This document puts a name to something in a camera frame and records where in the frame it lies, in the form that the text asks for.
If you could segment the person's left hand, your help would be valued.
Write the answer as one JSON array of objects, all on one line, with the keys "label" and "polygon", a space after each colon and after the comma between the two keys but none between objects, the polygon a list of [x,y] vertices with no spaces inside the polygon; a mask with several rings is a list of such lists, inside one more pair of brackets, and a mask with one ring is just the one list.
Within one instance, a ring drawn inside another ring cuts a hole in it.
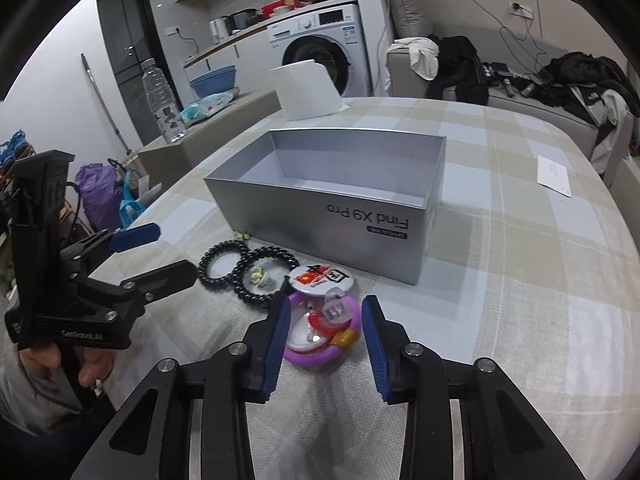
[{"label": "person's left hand", "polygon": [[55,344],[20,350],[18,356],[29,375],[47,380],[52,380],[53,373],[64,364],[79,364],[77,381],[83,387],[89,387],[97,380],[107,380],[115,363],[111,350],[80,348],[70,350],[69,356],[63,356]]}]

